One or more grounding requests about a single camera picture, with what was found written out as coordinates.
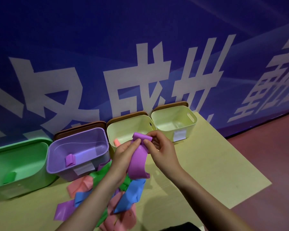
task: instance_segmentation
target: blue wall banner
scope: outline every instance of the blue wall banner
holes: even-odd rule
[[[0,146],[181,100],[223,136],[289,112],[289,0],[0,0]]]

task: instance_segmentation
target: right hand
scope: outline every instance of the right hand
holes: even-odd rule
[[[167,178],[173,179],[182,170],[173,143],[158,130],[151,131],[147,135],[152,137],[152,142],[144,140],[144,144],[154,163]]]

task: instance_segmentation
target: wooden lid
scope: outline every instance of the wooden lid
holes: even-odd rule
[[[128,118],[133,118],[133,117],[140,116],[140,115],[147,115],[148,116],[148,114],[145,111],[138,111],[138,112],[134,112],[134,113],[129,113],[129,114],[126,114],[126,115],[123,115],[120,117],[110,119],[106,124],[106,128],[108,128],[108,126],[112,123],[122,121],[122,120],[125,120]]]
[[[64,137],[70,136],[70,135],[74,135],[83,131],[87,131],[93,128],[103,128],[104,131],[106,132],[106,122],[103,121],[97,121],[97,122],[91,122],[88,124],[84,124],[81,126],[77,126],[77,127],[73,127],[73,128],[69,128],[63,131],[58,132],[57,134],[54,135],[53,140],[58,140],[58,139],[62,139]]]
[[[160,110],[160,109],[166,109],[166,108],[170,108],[170,107],[179,106],[179,105],[183,105],[183,106],[188,107],[188,103],[186,101],[178,101],[175,103],[163,104],[163,105],[157,106],[155,109],[153,109],[152,112]]]

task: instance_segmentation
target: paper label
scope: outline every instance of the paper label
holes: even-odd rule
[[[186,129],[175,131],[173,133],[173,141],[177,142],[179,140],[184,140],[186,139]]]
[[[30,192],[29,189],[27,189],[26,187],[22,186],[21,184],[18,184],[15,187],[12,187],[10,189],[1,191],[1,194],[3,194],[4,196],[8,197],[8,198],[12,198],[12,197],[16,197],[25,193]]]
[[[91,161],[88,161],[86,163],[83,163],[83,164],[75,166],[73,168],[73,170],[79,176],[79,175],[81,175],[83,173],[95,170],[95,167],[94,167],[94,165],[92,164]]]

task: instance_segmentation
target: table surface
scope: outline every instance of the table surface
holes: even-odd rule
[[[271,182],[223,138],[200,114],[191,136],[175,144],[182,167],[209,193],[232,208],[269,186]],[[161,230],[187,221],[202,226],[180,191],[155,166],[146,161],[147,179],[136,203],[137,224],[132,230]],[[58,203],[70,200],[69,182],[52,185],[19,198],[0,202],[0,231],[55,230]]]

